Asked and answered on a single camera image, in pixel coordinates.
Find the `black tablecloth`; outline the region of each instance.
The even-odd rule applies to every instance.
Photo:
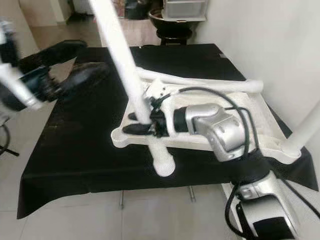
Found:
[[[244,81],[214,44],[131,48],[136,65],[189,78]],[[107,79],[97,79],[72,101],[58,101],[21,176],[17,218],[69,195],[228,182],[228,169],[210,151],[170,148],[176,170],[156,174],[148,148],[116,148],[111,131],[120,125],[128,98],[107,48],[88,48],[76,63],[106,62]],[[286,135],[291,132],[277,118]],[[270,162],[287,179],[318,190],[313,161],[304,148],[292,165]]]

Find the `stool leg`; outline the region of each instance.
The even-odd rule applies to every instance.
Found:
[[[187,188],[188,188],[188,191],[189,191],[191,202],[195,203],[197,200],[196,200],[196,196],[195,196],[193,187],[192,186],[188,186]]]
[[[16,157],[19,157],[19,155],[20,155],[20,153],[18,153],[18,152],[16,152],[16,151],[12,151],[12,150],[10,150],[9,148],[7,148],[6,150],[4,150],[5,152],[7,152],[7,153],[9,153],[9,154],[12,154],[12,155],[14,155],[14,156],[16,156]]]
[[[119,207],[120,209],[124,209],[125,205],[124,205],[124,196],[125,196],[125,191],[121,190],[120,191],[120,201],[119,201]]]

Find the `tiled floor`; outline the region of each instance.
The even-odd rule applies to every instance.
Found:
[[[153,33],[139,33],[147,22],[137,27],[138,32],[133,22],[122,24],[127,27],[129,43],[159,41]],[[41,49],[69,38],[100,46],[92,22],[39,27],[32,32]],[[73,62],[54,66],[51,74],[63,80]],[[119,208],[119,191],[68,196],[16,220],[20,176],[53,106],[50,103],[37,112],[23,111],[8,124],[10,148],[19,151],[20,157],[5,153],[0,159],[0,240],[236,239],[223,218],[225,197],[219,185],[195,186],[196,203],[191,203],[186,187],[126,191],[123,210]]]

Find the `white wall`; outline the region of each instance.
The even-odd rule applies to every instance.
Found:
[[[320,1],[210,0],[196,43],[215,43],[294,129],[320,100]],[[308,142],[320,184],[320,132]],[[297,188],[320,210],[320,194]],[[296,198],[303,239],[318,239],[320,221]]]
[[[34,37],[19,7],[18,0],[0,0],[0,17],[13,22],[21,57],[38,51]]]
[[[50,0],[55,20],[63,23],[71,16],[71,8],[67,0]]]
[[[56,26],[50,0],[20,0],[25,19],[31,27]]]

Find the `white container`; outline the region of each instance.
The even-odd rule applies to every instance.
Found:
[[[208,0],[164,0],[162,17],[166,21],[206,20]]]

